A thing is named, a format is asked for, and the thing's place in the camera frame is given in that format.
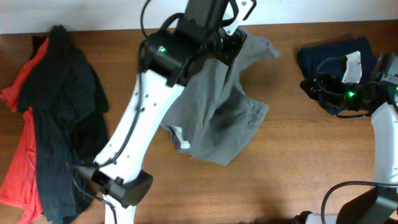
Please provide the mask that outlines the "grey shorts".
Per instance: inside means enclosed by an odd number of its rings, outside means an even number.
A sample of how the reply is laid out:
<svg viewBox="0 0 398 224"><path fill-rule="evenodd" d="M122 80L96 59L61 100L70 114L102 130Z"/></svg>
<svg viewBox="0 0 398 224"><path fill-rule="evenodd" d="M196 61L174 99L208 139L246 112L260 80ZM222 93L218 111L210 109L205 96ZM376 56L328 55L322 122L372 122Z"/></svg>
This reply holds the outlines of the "grey shorts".
<svg viewBox="0 0 398 224"><path fill-rule="evenodd" d="M160 124L178 152L228 165L249 144L269 110L245 94L240 74L259 60L278 56L269 39L248 34L232 65L208 59Z"/></svg>

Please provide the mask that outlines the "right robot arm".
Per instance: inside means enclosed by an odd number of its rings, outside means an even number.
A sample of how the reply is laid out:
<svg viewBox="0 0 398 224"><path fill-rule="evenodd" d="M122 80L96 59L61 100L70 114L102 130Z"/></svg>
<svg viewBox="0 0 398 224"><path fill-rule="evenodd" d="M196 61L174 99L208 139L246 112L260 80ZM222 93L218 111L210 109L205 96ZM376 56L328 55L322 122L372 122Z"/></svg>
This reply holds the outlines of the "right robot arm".
<svg viewBox="0 0 398 224"><path fill-rule="evenodd" d="M326 59L311 78L300 86L313 100L337 110L336 117L368 117L374 134L374 172L371 181L351 180L334 185L322 200L319 213L302 212L296 223L397 223L397 53L382 54L368 80L363 77L359 52L337 61L340 75L322 69ZM364 186L368 190L346 202L338 213L327 213L326 204L336 190Z"/></svg>

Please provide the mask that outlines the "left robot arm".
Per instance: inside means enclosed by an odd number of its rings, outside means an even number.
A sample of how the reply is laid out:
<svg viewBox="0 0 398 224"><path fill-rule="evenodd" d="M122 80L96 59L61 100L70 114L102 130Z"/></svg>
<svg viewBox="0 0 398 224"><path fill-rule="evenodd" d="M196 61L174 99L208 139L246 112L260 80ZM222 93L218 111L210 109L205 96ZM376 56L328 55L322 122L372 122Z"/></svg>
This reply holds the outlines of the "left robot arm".
<svg viewBox="0 0 398 224"><path fill-rule="evenodd" d="M139 45L138 74L129 104L85 175L98 184L106 223L132 223L153 178L142 163L163 117L189 80L215 58L230 66L241 50L256 1L190 0Z"/></svg>

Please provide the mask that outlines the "folded navy garment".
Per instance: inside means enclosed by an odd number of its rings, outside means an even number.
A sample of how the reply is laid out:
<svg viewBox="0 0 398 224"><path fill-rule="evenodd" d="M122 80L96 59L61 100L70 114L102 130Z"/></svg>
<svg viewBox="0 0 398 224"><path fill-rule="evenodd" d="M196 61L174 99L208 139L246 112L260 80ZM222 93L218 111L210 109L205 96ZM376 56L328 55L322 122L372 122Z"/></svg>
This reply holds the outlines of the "folded navy garment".
<svg viewBox="0 0 398 224"><path fill-rule="evenodd" d="M397 54L390 52L375 57L365 37L300 49L297 59L303 80L315 78L321 73L342 80L346 70L345 55L355 51L361 52L363 74L359 83L347 83L351 85L349 109L324 110L340 119L348 118L345 111L352 111L350 118L356 119L370 117L384 103L396 109L397 80L390 81L388 77L397 76L397 72L391 71Z"/></svg>

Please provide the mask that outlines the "black t-shirt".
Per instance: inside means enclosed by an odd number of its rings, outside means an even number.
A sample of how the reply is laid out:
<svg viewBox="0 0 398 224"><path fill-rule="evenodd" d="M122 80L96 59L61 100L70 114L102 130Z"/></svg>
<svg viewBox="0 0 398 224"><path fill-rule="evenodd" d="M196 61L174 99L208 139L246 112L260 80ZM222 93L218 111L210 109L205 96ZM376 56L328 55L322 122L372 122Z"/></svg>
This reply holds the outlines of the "black t-shirt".
<svg viewBox="0 0 398 224"><path fill-rule="evenodd" d="M17 108L33 110L37 189L46 219L71 223L92 198L88 181L67 167L92 161L108 142L108 101L83 52L63 26L52 27L44 58L24 82Z"/></svg>

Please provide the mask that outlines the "red mesh shirt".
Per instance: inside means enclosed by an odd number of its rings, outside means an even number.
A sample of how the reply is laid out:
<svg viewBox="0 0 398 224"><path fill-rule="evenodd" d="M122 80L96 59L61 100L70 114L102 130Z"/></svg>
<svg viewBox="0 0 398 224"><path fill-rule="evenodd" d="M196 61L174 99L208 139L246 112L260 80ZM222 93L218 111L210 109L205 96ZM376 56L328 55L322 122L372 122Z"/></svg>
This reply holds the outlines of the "red mesh shirt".
<svg viewBox="0 0 398 224"><path fill-rule="evenodd" d="M14 83L1 90L1 101L14 113L17 111L22 86L46 55L49 39L34 37L32 45L34 48L32 56L19 70ZM1 186L1 203L23 209L19 223L33 223L44 214L37 188L37 148L33 109L29 107L23 111L22 117L24 128Z"/></svg>

